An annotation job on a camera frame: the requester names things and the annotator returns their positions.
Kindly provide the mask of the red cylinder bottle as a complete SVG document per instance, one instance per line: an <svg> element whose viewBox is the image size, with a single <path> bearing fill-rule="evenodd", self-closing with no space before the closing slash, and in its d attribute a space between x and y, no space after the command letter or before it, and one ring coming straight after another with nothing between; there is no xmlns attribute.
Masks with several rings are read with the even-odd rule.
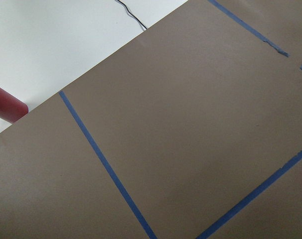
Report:
<svg viewBox="0 0 302 239"><path fill-rule="evenodd" d="M28 114L28 106L0 88L0 118L9 122L15 123L26 114Z"/></svg>

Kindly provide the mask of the brown paper table cover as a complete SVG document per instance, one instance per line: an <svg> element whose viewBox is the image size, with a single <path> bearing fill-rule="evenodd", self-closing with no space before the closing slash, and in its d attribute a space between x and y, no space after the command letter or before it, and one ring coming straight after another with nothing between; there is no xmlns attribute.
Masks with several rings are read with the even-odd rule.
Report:
<svg viewBox="0 0 302 239"><path fill-rule="evenodd" d="M0 134L0 239L302 239L302 0L190 0Z"/></svg>

